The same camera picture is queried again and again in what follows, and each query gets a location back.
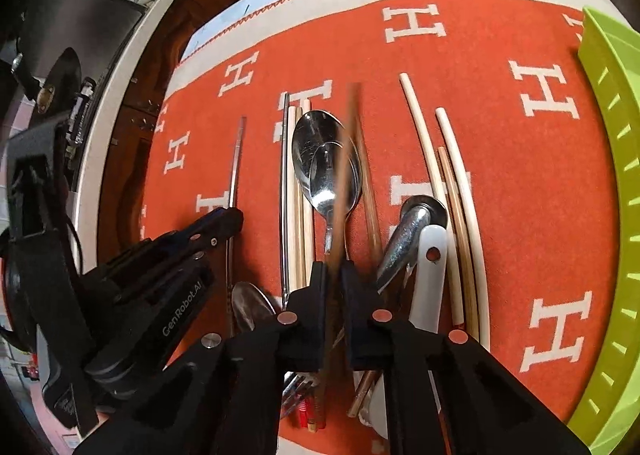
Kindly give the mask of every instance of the wooden cabinet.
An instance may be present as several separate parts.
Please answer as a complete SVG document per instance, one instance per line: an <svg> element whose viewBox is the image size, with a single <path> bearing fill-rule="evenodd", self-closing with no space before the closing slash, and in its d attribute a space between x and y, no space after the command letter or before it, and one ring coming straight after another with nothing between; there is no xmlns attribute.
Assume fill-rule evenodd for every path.
<svg viewBox="0 0 640 455"><path fill-rule="evenodd" d="M156 118L121 107L111 135L98 212L98 263L140 240L146 163Z"/></svg>

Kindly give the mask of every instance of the table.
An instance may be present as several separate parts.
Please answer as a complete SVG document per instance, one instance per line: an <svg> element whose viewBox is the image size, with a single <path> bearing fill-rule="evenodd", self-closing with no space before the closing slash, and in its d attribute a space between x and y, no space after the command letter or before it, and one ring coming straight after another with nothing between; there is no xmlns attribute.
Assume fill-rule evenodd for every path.
<svg viewBox="0 0 640 455"><path fill-rule="evenodd" d="M470 175L492 353L567 421L600 352L618 248L609 144L576 57L585 5L623 20L609 0L238 2L194 35L174 71L148 163L143 235L227 203L244 114L235 277L278 295L280 97L309 97L340 118L355 80L381 229L390 229L405 197L431 193L398 82L407 72L436 146L434 110L449 112ZM323 226L316 216L317 258ZM369 270L362 206L348 242ZM224 331L222 301L219 287L185 344ZM326 430L283 422L280 435L320 453L378 453L372 430L344 418L349 401L348 387L334 388Z"/></svg>

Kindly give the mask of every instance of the lime green tray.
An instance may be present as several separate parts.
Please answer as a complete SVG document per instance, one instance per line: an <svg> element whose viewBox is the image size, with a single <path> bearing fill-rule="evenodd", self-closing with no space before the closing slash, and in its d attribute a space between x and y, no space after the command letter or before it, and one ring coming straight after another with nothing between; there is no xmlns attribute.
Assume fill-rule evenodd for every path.
<svg viewBox="0 0 640 455"><path fill-rule="evenodd" d="M594 455L609 455L640 412L640 34L585 8L578 57L609 136L620 260L602 350L568 425Z"/></svg>

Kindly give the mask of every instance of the spoon bowl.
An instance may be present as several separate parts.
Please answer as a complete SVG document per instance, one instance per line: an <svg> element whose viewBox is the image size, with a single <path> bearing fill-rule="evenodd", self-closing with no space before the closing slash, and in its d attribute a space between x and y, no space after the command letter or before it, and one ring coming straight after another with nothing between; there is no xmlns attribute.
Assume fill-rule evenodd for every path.
<svg viewBox="0 0 640 455"><path fill-rule="evenodd" d="M376 273L375 287L382 292L404 266L410 273L417 262L420 232L429 224L447 227L447 210L428 195L414 195L402 204L400 223L386 245Z"/></svg>
<svg viewBox="0 0 640 455"><path fill-rule="evenodd" d="M337 193L337 159L342 148L338 136L342 125L324 111L309 111L296 124L291 142L291 156L302 193L326 221L324 251L331 249L333 211ZM362 193L360 158L353 142L350 153L350 182L347 216Z"/></svg>
<svg viewBox="0 0 640 455"><path fill-rule="evenodd" d="M238 281L231 292L231 308L240 332L255 329L260 322L276 314L265 294L247 281Z"/></svg>

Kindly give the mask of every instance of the bamboo chopstick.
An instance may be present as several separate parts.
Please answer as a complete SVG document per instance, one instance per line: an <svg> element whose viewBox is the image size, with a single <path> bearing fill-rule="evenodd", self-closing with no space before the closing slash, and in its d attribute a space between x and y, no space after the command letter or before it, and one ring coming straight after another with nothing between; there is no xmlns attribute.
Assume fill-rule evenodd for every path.
<svg viewBox="0 0 640 455"><path fill-rule="evenodd" d="M325 263L329 272L329 286L327 290L327 308L324 337L324 360L322 370L319 374L319 385L315 392L316 423L323 424L325 421L324 397L326 393L327 375L330 363L330 356L335 340L335 329L337 321L338 307L338 271L344 255L344 227L347 215L347 190L349 176L351 175L350 156L351 144L354 140L354 129L356 126L357 114L360 111L360 85L352 84L349 90L347 103L347 113L344 119L344 126L340 128L338 141L340 142L340 152L338 153L337 175L335 182L335 201L331 250L326 255Z"/></svg>
<svg viewBox="0 0 640 455"><path fill-rule="evenodd" d="M287 248L289 254L289 294L298 289L300 263L298 261L298 220L297 215L297 189L298 182L293 169L291 142L293 130L296 127L296 108L289 106L287 109Z"/></svg>
<svg viewBox="0 0 640 455"><path fill-rule="evenodd" d="M447 111L442 107L436 109L436 117L442 130L444 142L449 150L449 157L453 165L453 171L456 174L458 187L460 188L460 197L462 199L462 207L465 210L466 226L469 231L469 244L471 247L471 256L474 263L474 274L476 276L476 294L478 296L478 318L480 325L480 344L490 351L490 323L489 323L489 292L486 283L486 270L484 267L484 254L482 252L482 241L480 238L480 228L478 226L478 216L476 215L476 206L471 195L471 186L466 178L465 163L462 161L462 155L458 148L456 137L449 123Z"/></svg>
<svg viewBox="0 0 640 455"><path fill-rule="evenodd" d="M369 166L369 156L367 154L367 146L364 142L364 132L362 130L362 122L359 114L356 115L356 147L358 156L360 157L360 166L362 170L362 197L364 199L364 213L367 221L367 237L369 238L369 257L373 265L379 265L382 260L382 237L380 236L380 224L378 220L378 209L376 207L376 196L373 191L371 181L371 170ZM369 389L376 382L380 373L378 371L366 371L362 374L356 394L347 411L347 417L356 417L364 399L367 397Z"/></svg>
<svg viewBox="0 0 640 455"><path fill-rule="evenodd" d="M311 110L311 102L309 100L302 101L302 114L306 114ZM302 217L305 235L305 279L306 285L311 280L311 266L316 259L316 246L314 242L314 209L311 203L302 196Z"/></svg>
<svg viewBox="0 0 640 455"><path fill-rule="evenodd" d="M294 120L297 123L298 120L302 117L302 107L297 107L294 110ZM305 227L304 227L304 217L303 217L303 194L302 188L300 188L300 183L294 181L294 192L295 192L295 207L294 207L294 220L295 220L295 230L296 230L296 287L295 289L302 289L306 287L308 284L308 278L306 278L306 262L305 262Z"/></svg>
<svg viewBox="0 0 640 455"><path fill-rule="evenodd" d="M360 158L362 171L362 198L364 200L364 215L367 221L367 238L369 239L369 257L374 266L382 260L382 237L380 236L380 222L378 220L378 208L376 207L376 194L373 191L371 180L371 168L367 145L364 141L362 122L360 115L356 114L356 148Z"/></svg>
<svg viewBox="0 0 640 455"><path fill-rule="evenodd" d="M447 191L449 192L449 201L451 206L451 218L456 229L456 238L458 239L458 255L462 267L462 296L465 300L465 324L466 332L473 339L479 341L479 323L478 323L478 299L476 298L476 279L474 277L474 265L471 259L471 249L469 247L468 231L466 229L465 214L462 210L460 195L458 194L458 185L453 175L453 168L447 155L447 150L441 146L438 148L440 156L440 164L442 165L442 173L447 183Z"/></svg>
<svg viewBox="0 0 640 455"><path fill-rule="evenodd" d="M415 95L414 86L411 84L409 76L404 72L400 73L400 83L402 84L406 101L409 103L411 115L414 118L415 129L418 132L424 160L427 163L427 171L431 181L433 196L442 202L446 208L447 198L442 186L442 177L438 169L438 161L433 151L427 124L424 122L424 117L422 116L420 103L418 103L418 98ZM465 312L462 304L462 286L460 285L460 268L458 266L458 255L456 253L456 239L453 236L451 222L447 223L447 278L449 280L449 295L451 297L451 318L453 325L460 325L464 323Z"/></svg>

